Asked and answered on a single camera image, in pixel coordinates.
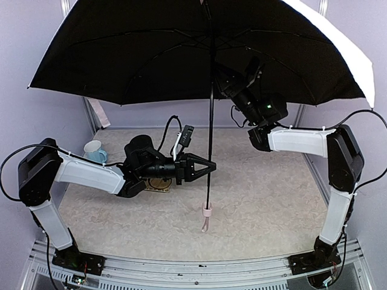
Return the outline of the pink and black umbrella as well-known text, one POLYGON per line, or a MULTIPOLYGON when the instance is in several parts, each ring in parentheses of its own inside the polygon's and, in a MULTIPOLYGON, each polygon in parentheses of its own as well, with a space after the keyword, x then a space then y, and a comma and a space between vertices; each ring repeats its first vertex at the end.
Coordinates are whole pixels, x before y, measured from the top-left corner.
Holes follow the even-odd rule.
POLYGON ((301 1, 77 1, 30 86, 118 105, 230 100, 214 64, 245 74, 253 56, 265 64, 256 97, 374 106, 371 61, 301 1))

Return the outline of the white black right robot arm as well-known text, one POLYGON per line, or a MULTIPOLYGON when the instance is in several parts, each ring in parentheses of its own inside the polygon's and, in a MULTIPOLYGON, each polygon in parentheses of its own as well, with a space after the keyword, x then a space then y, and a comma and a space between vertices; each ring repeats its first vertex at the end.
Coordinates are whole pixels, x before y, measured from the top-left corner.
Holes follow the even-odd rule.
POLYGON ((254 148, 306 153, 328 160, 330 200, 314 253, 329 256, 351 215, 355 187, 365 163, 350 127, 342 124, 334 129, 279 129, 276 122, 288 115, 285 98, 278 93, 256 97, 249 89, 261 73, 258 65, 241 74, 217 62, 213 72, 219 92, 233 101, 251 126, 248 134, 254 148))

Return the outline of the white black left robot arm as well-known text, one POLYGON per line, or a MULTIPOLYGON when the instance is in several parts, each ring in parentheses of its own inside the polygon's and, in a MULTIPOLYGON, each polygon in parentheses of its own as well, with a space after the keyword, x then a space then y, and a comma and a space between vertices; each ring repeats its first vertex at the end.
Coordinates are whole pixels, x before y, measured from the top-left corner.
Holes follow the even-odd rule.
POLYGON ((216 170, 216 163, 192 153, 166 157, 154 148, 149 135, 134 137, 124 148, 126 159, 114 166, 82 158, 59 148, 46 138, 18 165, 19 197, 38 225, 61 251, 75 246, 50 190, 54 182, 66 182, 132 198, 146 189, 146 179, 174 179, 177 184, 192 182, 216 170))

